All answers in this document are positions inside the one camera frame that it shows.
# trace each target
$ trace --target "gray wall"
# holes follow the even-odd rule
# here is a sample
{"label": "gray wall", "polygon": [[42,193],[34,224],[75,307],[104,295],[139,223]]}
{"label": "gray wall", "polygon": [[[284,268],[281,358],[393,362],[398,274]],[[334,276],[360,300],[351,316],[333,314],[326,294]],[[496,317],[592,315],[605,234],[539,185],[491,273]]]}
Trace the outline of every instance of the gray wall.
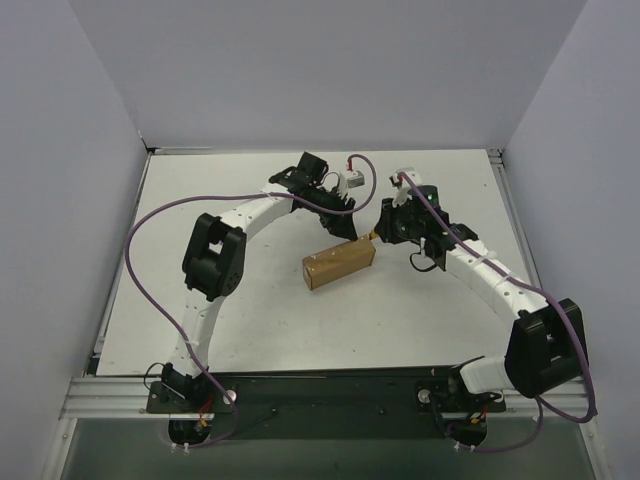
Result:
{"label": "gray wall", "polygon": [[504,147],[584,0],[70,0],[151,146]]}
{"label": "gray wall", "polygon": [[145,151],[64,0],[0,3],[0,477],[39,478]]}
{"label": "gray wall", "polygon": [[616,478],[638,478],[640,2],[590,0],[506,151],[544,285],[585,313]]}

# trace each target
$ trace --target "cardboard box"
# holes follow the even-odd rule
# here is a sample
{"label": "cardboard box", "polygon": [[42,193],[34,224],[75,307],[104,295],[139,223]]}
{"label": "cardboard box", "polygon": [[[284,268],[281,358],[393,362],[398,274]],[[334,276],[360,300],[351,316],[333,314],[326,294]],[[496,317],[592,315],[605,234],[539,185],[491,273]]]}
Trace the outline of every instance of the cardboard box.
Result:
{"label": "cardboard box", "polygon": [[337,245],[302,260],[302,276],[309,290],[362,270],[373,263],[376,248],[368,235]]}

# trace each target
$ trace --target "wire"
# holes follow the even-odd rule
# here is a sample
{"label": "wire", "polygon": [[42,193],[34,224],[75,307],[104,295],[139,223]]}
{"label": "wire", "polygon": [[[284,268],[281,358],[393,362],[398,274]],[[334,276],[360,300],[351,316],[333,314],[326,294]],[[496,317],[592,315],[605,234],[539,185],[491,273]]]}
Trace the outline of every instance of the wire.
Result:
{"label": "wire", "polygon": [[[451,230],[451,228],[449,228],[449,226],[442,220],[442,218],[440,218],[440,216],[437,214],[435,209],[431,206],[431,204],[424,197],[422,192],[420,192],[420,190],[418,189],[416,184],[413,183],[411,178],[408,175],[406,175],[405,173],[400,173],[399,176],[409,184],[409,186],[411,187],[413,192],[418,196],[420,201],[422,201],[424,206],[427,208],[429,213],[431,213],[433,218],[438,222],[440,227],[442,227],[442,229],[445,232],[447,232],[449,237],[452,238],[455,243],[460,245],[460,247],[463,248],[467,253],[469,253],[469,255],[473,256],[474,258],[478,258],[478,259],[481,258],[481,255],[478,252],[476,252],[473,248],[471,248],[470,246],[465,244],[462,240],[460,240],[460,238]],[[578,356],[578,363],[580,364],[580,369],[582,370],[582,377],[584,378],[584,383],[585,383],[586,390],[587,390],[587,397],[589,399],[589,406],[587,408],[587,413],[583,417],[575,417],[573,415],[570,415],[570,414],[568,414],[566,412],[563,412],[562,410],[554,407],[549,402],[547,402],[546,400],[544,400],[543,398],[541,398],[539,396],[536,397],[536,402],[538,402],[539,405],[540,404],[544,405],[549,410],[551,410],[553,413],[555,413],[556,415],[558,415],[558,416],[560,416],[560,417],[562,417],[562,418],[564,418],[566,420],[570,420],[570,421],[572,421],[574,423],[587,423],[587,422],[589,422],[598,413],[598,411],[596,409],[596,394],[595,394],[595,388],[593,386],[593,379],[591,378],[591,372],[589,370],[589,363],[587,362],[587,357],[585,355],[584,349],[582,348],[582,343],[580,343],[580,339],[578,338],[578,334],[576,333],[575,329],[573,328],[573,325],[571,325],[571,320],[569,320],[569,317],[565,313],[565,311],[562,308],[562,306],[558,303],[558,301],[550,293],[546,292],[545,290],[543,290],[541,288],[534,287],[533,285],[529,285],[529,284],[527,284],[525,282],[522,282],[522,281],[520,281],[520,280],[518,280],[516,278],[511,277],[507,272],[505,272],[502,268],[500,268],[498,265],[493,263],[491,260],[489,260],[487,258],[482,258],[482,262],[484,262],[486,265],[488,265],[493,271],[498,273],[498,275],[501,275],[502,277],[504,277],[512,285],[515,285],[516,287],[519,287],[519,288],[522,288],[522,289],[525,289],[525,290],[529,290],[530,292],[537,293],[538,295],[541,295],[542,297],[544,297],[544,299],[547,301],[547,303],[549,305],[551,305],[553,307],[553,309],[558,313],[558,315],[560,316],[560,320],[562,320],[562,323],[564,324],[564,327],[567,330],[567,334],[569,335],[569,338],[571,339],[571,343],[573,344],[573,348],[576,351],[576,354]]]}
{"label": "wire", "polygon": [[324,182],[327,180],[327,177],[328,177],[329,175],[335,175],[335,176],[337,176],[337,177],[338,177],[338,182],[340,182],[340,175],[338,175],[338,172],[329,172],[329,173],[327,173],[327,174],[323,177],[322,181],[320,182],[320,185],[324,185]]}
{"label": "wire", "polygon": [[218,443],[218,442],[220,442],[222,440],[226,440],[227,438],[230,438],[238,428],[238,425],[239,425],[239,422],[240,422],[240,413],[238,411],[238,407],[237,407],[235,401],[233,400],[233,398],[231,398],[231,396],[227,393],[226,389],[218,382],[218,380],[216,380],[214,378],[213,375],[211,375],[211,373],[209,373],[209,371],[207,370],[207,367],[205,367],[202,364],[202,362],[198,359],[198,357],[196,356],[196,353],[193,350],[193,347],[191,346],[191,342],[189,340],[189,336],[187,335],[187,332],[184,331],[184,329],[182,328],[180,323],[175,318],[173,318],[173,316],[171,316],[171,314],[162,305],[160,305],[158,303],[158,301],[147,291],[146,288],[144,288],[144,286],[140,282],[140,279],[138,279],[138,276],[136,275],[135,271],[133,270],[133,265],[131,263],[131,243],[133,241],[133,237],[138,232],[138,230],[140,230],[140,227],[142,227],[145,223],[147,223],[150,219],[152,219],[153,217],[155,217],[159,213],[164,212],[165,210],[168,210],[170,208],[177,207],[178,205],[184,205],[185,203],[192,203],[192,202],[200,202],[200,201],[204,201],[204,200],[223,200],[223,201],[226,201],[226,200],[253,200],[253,199],[257,199],[257,198],[267,198],[267,197],[291,198],[291,199],[293,199],[293,200],[295,200],[295,201],[297,201],[299,203],[302,203],[303,205],[306,205],[307,207],[309,207],[309,208],[311,208],[313,210],[316,210],[318,212],[328,213],[328,214],[331,214],[331,215],[351,215],[353,213],[359,212],[360,210],[365,208],[369,204],[369,202],[371,202],[371,199],[373,198],[373,195],[376,192],[376,186],[377,186],[376,169],[373,166],[373,163],[371,163],[371,160],[369,160],[364,155],[361,155],[359,153],[354,153],[354,154],[349,156],[348,161],[352,161],[352,159],[354,159],[354,158],[359,158],[359,159],[363,160],[369,166],[369,168],[371,169],[372,182],[371,182],[371,192],[369,193],[369,196],[366,198],[366,200],[360,206],[358,206],[356,208],[353,208],[351,210],[343,210],[343,211],[330,210],[328,208],[324,208],[324,207],[320,207],[318,205],[315,205],[315,204],[309,202],[308,200],[305,200],[304,198],[298,197],[297,195],[293,195],[291,193],[282,193],[282,192],[254,193],[254,194],[249,194],[249,195],[199,195],[199,196],[187,197],[187,198],[182,198],[182,199],[179,199],[179,200],[174,200],[173,202],[166,203],[166,204],[156,208],[155,210],[152,210],[151,212],[146,214],[144,217],[142,217],[133,226],[133,228],[131,228],[131,231],[127,235],[127,238],[125,240],[125,245],[124,245],[124,261],[125,261],[125,265],[127,267],[127,271],[129,272],[129,276],[131,277],[131,280],[133,281],[134,285],[140,291],[140,293],[149,301],[149,303],[151,303],[151,305],[153,305],[155,307],[155,309],[158,310],[162,314],[162,316],[164,316],[169,321],[169,323],[171,323],[171,325],[173,325],[173,327],[178,331],[178,334],[180,335],[180,337],[184,341],[185,347],[187,348],[187,352],[189,352],[189,356],[193,360],[193,363],[195,363],[195,365],[202,372],[202,374],[229,401],[229,403],[231,405],[231,409],[233,411],[234,423],[233,423],[233,427],[231,428],[230,431],[228,431],[227,433],[224,433],[224,434],[222,434],[222,435],[220,435],[220,436],[218,436],[216,438],[212,438],[210,440],[207,440],[206,442],[202,442],[202,443],[200,443],[198,445],[194,445],[191,448],[208,447],[208,446],[214,445],[214,444],[216,444],[216,443]]}
{"label": "wire", "polygon": [[153,367],[155,367],[156,365],[162,365],[164,367],[164,363],[162,362],[154,362],[151,365],[149,365],[149,368],[147,368],[147,371],[144,373],[144,376],[142,377],[142,384],[147,388],[147,390],[151,391],[151,388],[149,388],[149,386],[147,385],[147,377],[149,376],[149,372],[151,371],[151,369]]}
{"label": "wire", "polygon": [[409,255],[409,263],[411,264],[411,266],[413,267],[414,270],[417,270],[418,272],[422,272],[422,273],[427,273],[430,272],[432,270],[435,270],[436,268],[438,268],[438,265],[436,265],[435,263],[433,265],[428,266],[427,268],[418,268],[416,267],[416,264],[413,263],[413,256],[414,255],[420,255],[422,252],[415,252],[412,253],[411,255]]}

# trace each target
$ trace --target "purple cable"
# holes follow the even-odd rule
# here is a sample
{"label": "purple cable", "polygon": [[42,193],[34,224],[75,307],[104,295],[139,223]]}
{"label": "purple cable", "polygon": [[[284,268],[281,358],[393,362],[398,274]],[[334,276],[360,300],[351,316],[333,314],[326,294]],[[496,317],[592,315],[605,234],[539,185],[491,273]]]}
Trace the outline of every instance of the purple cable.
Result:
{"label": "purple cable", "polygon": [[208,446],[214,445],[214,444],[216,444],[216,443],[218,443],[218,442],[220,442],[222,440],[226,440],[227,438],[230,438],[236,432],[236,430],[238,428],[240,413],[238,411],[238,407],[237,407],[236,403],[233,401],[231,396],[227,393],[225,388],[220,384],[220,382],[218,382],[214,378],[213,375],[211,375],[209,373],[209,371],[202,364],[202,362],[200,362],[200,360],[198,360],[198,357],[196,357],[196,353],[193,351],[193,348],[191,347],[191,343],[189,341],[189,336],[187,335],[187,332],[184,331],[184,329],[180,326],[178,321],[176,319],[174,319],[171,316],[171,314],[169,312],[167,312],[162,307],[162,305],[160,305],[156,301],[156,299],[153,298],[153,296],[144,288],[144,286],[142,285],[142,283],[138,279],[138,276],[133,271],[133,266],[131,265],[131,242],[133,241],[133,237],[135,236],[136,232],[140,229],[140,227],[142,227],[142,225],[144,225],[147,221],[149,221],[151,218],[155,217],[159,213],[164,212],[165,210],[168,210],[170,208],[177,207],[178,205],[184,205],[185,203],[191,203],[191,202],[200,202],[200,201],[204,201],[204,200],[254,200],[254,199],[257,199],[257,198],[280,197],[280,198],[291,198],[292,200],[295,200],[295,201],[297,201],[299,203],[302,203],[303,205],[306,205],[309,208],[312,208],[312,209],[317,210],[319,212],[329,213],[329,214],[332,214],[332,215],[350,215],[350,214],[359,212],[360,210],[365,208],[369,204],[369,202],[371,202],[371,199],[373,198],[373,195],[376,192],[377,176],[376,176],[376,169],[373,166],[373,163],[371,163],[371,161],[367,157],[365,157],[364,155],[360,155],[358,153],[355,153],[355,154],[349,156],[348,161],[350,161],[350,160],[352,160],[354,158],[359,158],[359,159],[363,160],[364,162],[366,162],[367,165],[369,165],[369,168],[371,169],[372,182],[371,182],[371,193],[369,193],[369,196],[367,197],[367,199],[362,203],[362,205],[360,205],[360,206],[358,206],[356,208],[353,208],[351,210],[344,210],[344,211],[330,210],[328,208],[324,208],[324,207],[320,207],[318,205],[315,205],[315,204],[305,200],[304,198],[300,198],[300,197],[298,197],[296,195],[292,195],[290,193],[280,193],[280,192],[254,193],[254,194],[249,194],[249,195],[200,195],[200,196],[195,196],[195,197],[182,198],[180,200],[174,200],[173,202],[166,203],[166,204],[156,208],[155,210],[151,211],[150,213],[148,213],[144,217],[142,217],[140,219],[140,221],[137,222],[133,226],[133,228],[131,229],[131,231],[127,235],[127,238],[126,238],[125,244],[124,244],[124,261],[125,261],[125,265],[127,267],[127,271],[129,272],[129,275],[131,276],[131,280],[133,281],[134,285],[138,288],[138,290],[140,290],[140,293],[142,293],[142,295],[149,301],[149,303],[151,303],[151,305],[153,305],[156,308],[156,310],[158,310],[167,320],[169,320],[171,325],[173,325],[173,327],[178,331],[178,333],[180,334],[180,337],[182,337],[182,340],[185,343],[185,346],[187,347],[187,351],[189,352],[189,356],[193,360],[193,363],[196,364],[196,366],[200,369],[200,371],[203,373],[203,375],[220,391],[220,393],[222,393],[222,395],[224,395],[224,397],[231,404],[231,409],[233,410],[234,423],[233,423],[233,428],[229,432],[227,432],[227,433],[225,433],[223,435],[220,435],[220,436],[218,436],[216,438],[212,438],[210,440],[207,440],[206,442],[202,442],[202,443],[200,443],[198,445],[193,445],[190,448],[208,447]]}
{"label": "purple cable", "polygon": [[[533,433],[531,434],[531,436],[529,436],[528,438],[522,440],[521,442],[518,443],[514,443],[513,445],[508,445],[506,447],[475,447],[475,448],[471,448],[471,446],[469,445],[465,445],[464,443],[460,443],[457,442],[456,445],[460,445],[463,449],[465,450],[469,450],[469,451],[473,451],[473,452],[477,452],[477,453],[506,453],[506,452],[511,452],[513,450],[517,450],[518,448],[522,448],[522,447],[526,447],[527,445],[531,445],[536,438],[538,438],[538,435],[540,435],[540,432],[542,431],[542,420],[543,420],[543,415],[542,415],[542,403],[540,403],[540,399],[536,398],[536,403],[538,404],[538,421],[536,422],[536,428],[533,431]],[[446,434],[449,438],[451,437],[451,433],[453,431],[453,428],[451,428],[452,425],[449,424],[449,426],[447,427],[446,430]]]}
{"label": "purple cable", "polygon": [[[431,206],[431,204],[427,201],[427,199],[424,198],[424,195],[420,192],[420,190],[418,189],[416,184],[413,183],[411,178],[409,178],[409,176],[404,174],[404,173],[401,173],[400,177],[402,177],[409,184],[409,186],[411,187],[413,192],[422,201],[422,203],[427,208],[427,210],[429,210],[429,213],[431,213],[431,215],[433,215],[433,218],[436,219],[436,221],[438,222],[440,227],[442,227],[442,229],[445,232],[447,232],[447,234],[458,245],[460,245],[460,247],[462,247],[467,253],[469,253],[469,255],[471,255],[471,256],[473,256],[475,258],[481,258],[481,255],[478,252],[476,252],[474,249],[472,249],[471,247],[466,245],[462,240],[460,240],[460,238],[458,238],[458,236],[451,230],[451,228],[449,228],[449,226],[442,220],[442,218],[440,218],[440,215],[437,214],[437,212]],[[587,362],[587,357],[586,357],[586,355],[584,353],[584,349],[582,348],[582,344],[580,343],[580,339],[578,338],[578,334],[576,333],[575,329],[573,328],[573,325],[571,325],[571,321],[569,320],[569,317],[567,317],[567,314],[564,312],[563,308],[560,306],[558,301],[555,298],[553,298],[553,296],[550,293],[542,290],[541,288],[534,287],[533,285],[529,285],[527,283],[521,282],[520,280],[517,280],[517,279],[509,276],[509,274],[507,272],[505,272],[502,268],[500,268],[498,265],[493,263],[491,260],[483,258],[482,262],[487,264],[493,271],[498,273],[498,275],[501,275],[501,276],[505,277],[506,280],[509,283],[511,283],[512,285],[515,285],[516,287],[519,287],[519,288],[522,288],[522,289],[525,289],[525,290],[529,290],[530,292],[534,292],[534,293],[537,293],[538,295],[543,296],[544,299],[547,301],[547,303],[549,303],[549,305],[551,305],[553,307],[553,309],[558,313],[558,315],[560,316],[560,319],[562,320],[562,323],[564,324],[564,327],[567,330],[569,338],[571,339],[571,343],[573,344],[573,348],[575,349],[576,354],[578,355],[578,363],[580,364],[580,369],[582,370],[582,376],[584,378],[584,383],[585,383],[586,390],[587,390],[587,397],[589,399],[589,406],[587,408],[587,413],[584,415],[584,417],[575,417],[575,416],[570,415],[570,414],[568,414],[566,412],[563,412],[562,410],[558,409],[557,407],[554,407],[553,405],[551,405],[549,402],[547,402],[546,400],[544,400],[541,397],[536,397],[536,401],[539,401],[545,407],[547,407],[549,410],[551,410],[553,413],[555,413],[556,415],[558,415],[558,416],[560,416],[560,417],[562,417],[562,418],[564,418],[566,420],[570,420],[570,421],[572,421],[574,423],[587,423],[587,422],[589,422],[597,414],[595,388],[593,386],[593,380],[591,378],[591,372],[589,371],[589,363]]]}

